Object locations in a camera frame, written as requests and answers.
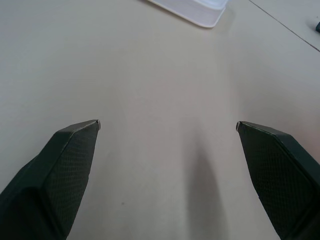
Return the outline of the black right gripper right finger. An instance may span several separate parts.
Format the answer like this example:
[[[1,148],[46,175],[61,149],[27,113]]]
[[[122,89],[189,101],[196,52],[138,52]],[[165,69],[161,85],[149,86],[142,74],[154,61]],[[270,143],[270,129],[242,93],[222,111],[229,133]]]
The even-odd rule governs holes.
[[[280,240],[320,240],[320,164],[290,135],[238,121],[249,175]]]

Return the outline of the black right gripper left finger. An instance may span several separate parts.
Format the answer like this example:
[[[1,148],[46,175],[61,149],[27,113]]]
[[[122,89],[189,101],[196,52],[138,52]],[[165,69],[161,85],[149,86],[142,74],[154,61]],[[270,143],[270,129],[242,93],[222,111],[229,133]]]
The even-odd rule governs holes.
[[[0,240],[66,240],[84,196],[97,119],[57,131],[0,193]]]

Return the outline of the white plastic tray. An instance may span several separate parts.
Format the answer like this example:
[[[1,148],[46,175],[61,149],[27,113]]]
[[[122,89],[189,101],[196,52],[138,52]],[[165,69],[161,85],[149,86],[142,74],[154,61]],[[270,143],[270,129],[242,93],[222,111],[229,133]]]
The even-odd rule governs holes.
[[[149,2],[203,28],[213,28],[229,0],[148,0]]]

